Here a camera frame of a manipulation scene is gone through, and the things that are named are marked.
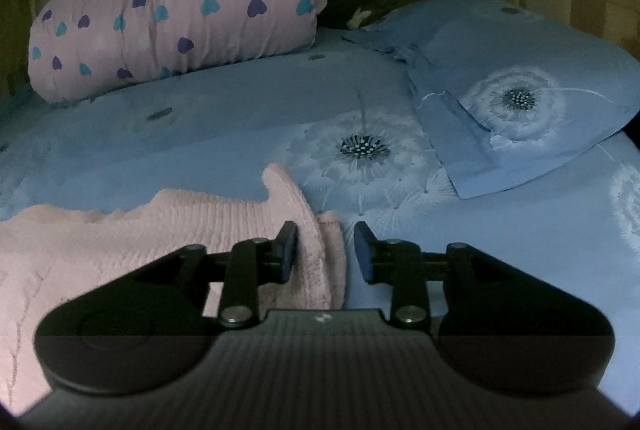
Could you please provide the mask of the blue dandelion pillow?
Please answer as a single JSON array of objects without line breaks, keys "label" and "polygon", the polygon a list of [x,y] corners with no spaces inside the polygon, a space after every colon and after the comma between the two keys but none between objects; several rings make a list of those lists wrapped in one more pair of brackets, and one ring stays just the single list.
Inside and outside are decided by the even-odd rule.
[{"label": "blue dandelion pillow", "polygon": [[405,62],[413,107],[463,199],[519,187],[639,111],[639,63],[502,0],[424,0],[346,39]]}]

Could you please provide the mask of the pink knitted cardigan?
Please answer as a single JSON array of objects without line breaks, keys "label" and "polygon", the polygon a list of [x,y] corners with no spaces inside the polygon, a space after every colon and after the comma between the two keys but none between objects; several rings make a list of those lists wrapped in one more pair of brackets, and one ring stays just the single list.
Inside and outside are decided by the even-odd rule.
[{"label": "pink knitted cardigan", "polygon": [[279,164],[265,168],[262,183],[263,202],[166,189],[129,211],[44,204],[2,222],[2,404],[21,414],[48,393],[34,350],[48,312],[188,244],[222,253],[251,237],[272,239],[293,221],[299,236],[293,275],[283,286],[260,287],[262,309],[340,309],[346,255],[336,213],[314,213]]}]

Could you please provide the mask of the blue dandelion bed sheet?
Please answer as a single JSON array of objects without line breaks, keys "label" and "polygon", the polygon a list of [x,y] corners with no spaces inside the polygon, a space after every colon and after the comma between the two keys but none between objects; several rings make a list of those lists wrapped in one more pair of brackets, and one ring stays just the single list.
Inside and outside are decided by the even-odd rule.
[{"label": "blue dandelion bed sheet", "polygon": [[618,133],[513,190],[459,197],[412,105],[405,65],[321,37],[1,120],[1,224],[28,207],[129,211],[161,190],[263,202],[282,165],[315,213],[427,251],[463,241],[580,297],[616,336],[601,390],[639,406],[639,152]]}]

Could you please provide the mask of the pink heart-print rolled quilt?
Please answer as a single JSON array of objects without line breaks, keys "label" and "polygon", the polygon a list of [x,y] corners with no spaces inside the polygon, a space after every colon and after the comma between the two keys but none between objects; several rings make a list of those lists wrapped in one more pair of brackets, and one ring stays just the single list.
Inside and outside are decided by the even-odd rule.
[{"label": "pink heart-print rolled quilt", "polygon": [[28,76],[50,102],[303,50],[326,0],[49,0]]}]

